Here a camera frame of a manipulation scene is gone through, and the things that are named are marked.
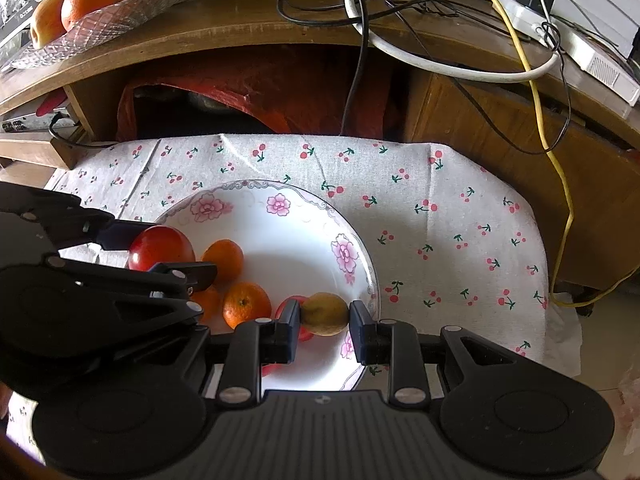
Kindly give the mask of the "large red tomato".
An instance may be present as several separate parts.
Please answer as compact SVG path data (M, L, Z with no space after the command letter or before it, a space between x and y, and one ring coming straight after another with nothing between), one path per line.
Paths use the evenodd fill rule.
M140 233L129 247L128 268L147 271L157 263L194 262L190 240L170 226L151 226Z

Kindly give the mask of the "orange mandarin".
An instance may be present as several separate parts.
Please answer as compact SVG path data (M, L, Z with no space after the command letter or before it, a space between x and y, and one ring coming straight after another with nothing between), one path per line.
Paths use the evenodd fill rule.
M194 292L190 299L203 310L200 323L208 325L221 315L221 296L215 286L209 286L200 292Z
M244 254L233 240L216 240L203 252L201 260L216 266L216 285L231 283L243 272Z
M271 301L258 284L237 282L228 288L222 302L222 317L232 330L244 322L270 316Z

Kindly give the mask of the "tan longan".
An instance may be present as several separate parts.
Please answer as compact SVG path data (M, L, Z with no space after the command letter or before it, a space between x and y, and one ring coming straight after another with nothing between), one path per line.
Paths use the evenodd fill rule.
M337 335L347 327L348 321L346 302L329 292L317 292L300 307L300 324L317 336Z

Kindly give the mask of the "white floral-rim plate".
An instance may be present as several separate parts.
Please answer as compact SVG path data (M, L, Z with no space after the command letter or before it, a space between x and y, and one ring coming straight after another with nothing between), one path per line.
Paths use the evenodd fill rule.
M233 240L245 257L241 281L262 286L273 309L289 296L332 292L348 304L361 300L380 317L378 280L362 239L328 202L294 185L234 181L183 200L169 195L168 208L131 218L183 232L198 258L216 240ZM294 363L262 378L262 390L347 391L363 374L343 330L300 342Z

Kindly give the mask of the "white cherry-print tablecloth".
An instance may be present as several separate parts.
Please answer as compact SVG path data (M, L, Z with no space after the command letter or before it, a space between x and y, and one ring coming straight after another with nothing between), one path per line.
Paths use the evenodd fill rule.
M169 195L244 180L294 185L349 222L375 270L380 318L422 334L461 326L579 374L582 330L574 311L550 301L532 208L449 146L284 134L134 141L91 151L49 188L134 220L168 208Z

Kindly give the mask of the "glass fruit bowl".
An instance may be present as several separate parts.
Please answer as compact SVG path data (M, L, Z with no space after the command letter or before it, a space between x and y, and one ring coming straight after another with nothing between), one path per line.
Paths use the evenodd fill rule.
M28 44L2 66L1 71L31 70L63 62L114 40L156 18L180 0L124 0L87 14L69 32L42 49Z

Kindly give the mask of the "yellow apple in bowl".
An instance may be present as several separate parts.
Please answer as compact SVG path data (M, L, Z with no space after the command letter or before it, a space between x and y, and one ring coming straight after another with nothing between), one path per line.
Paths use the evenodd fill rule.
M30 38L36 50L66 33L62 24L61 11L64 0L41 0L30 19Z

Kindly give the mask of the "red cloth under desk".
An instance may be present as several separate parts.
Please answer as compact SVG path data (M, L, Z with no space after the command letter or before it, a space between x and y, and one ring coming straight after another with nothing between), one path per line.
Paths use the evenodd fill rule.
M410 74L375 50L276 44L142 63L122 90L120 142L211 133L396 140Z

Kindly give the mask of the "wooden curved desk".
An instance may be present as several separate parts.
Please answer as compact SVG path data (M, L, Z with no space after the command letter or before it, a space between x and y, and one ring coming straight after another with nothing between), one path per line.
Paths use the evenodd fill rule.
M440 142L508 181L533 206L562 281L605 288L639 262L639 111L573 62L540 78L547 136L563 173L537 155L524 84L472 84L416 70L377 50L358 53L349 27L286 22L276 0L186 0L102 46L1 78L2 110L63 89L101 139L135 84L230 78L235 104L272 131L330 136L347 116L354 136Z

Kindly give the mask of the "white power strip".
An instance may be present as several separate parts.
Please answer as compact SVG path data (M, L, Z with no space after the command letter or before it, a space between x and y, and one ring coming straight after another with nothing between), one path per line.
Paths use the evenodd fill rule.
M540 44L550 47L544 40L542 23L544 17L523 6L516 0L498 0L508 14L512 26L524 35L536 39ZM589 39L573 27L567 26L555 18L553 25L560 33L560 46L586 74L593 76L606 88L612 90L628 105L635 106L639 99L639 84L629 75L623 65L615 61L597 41Z

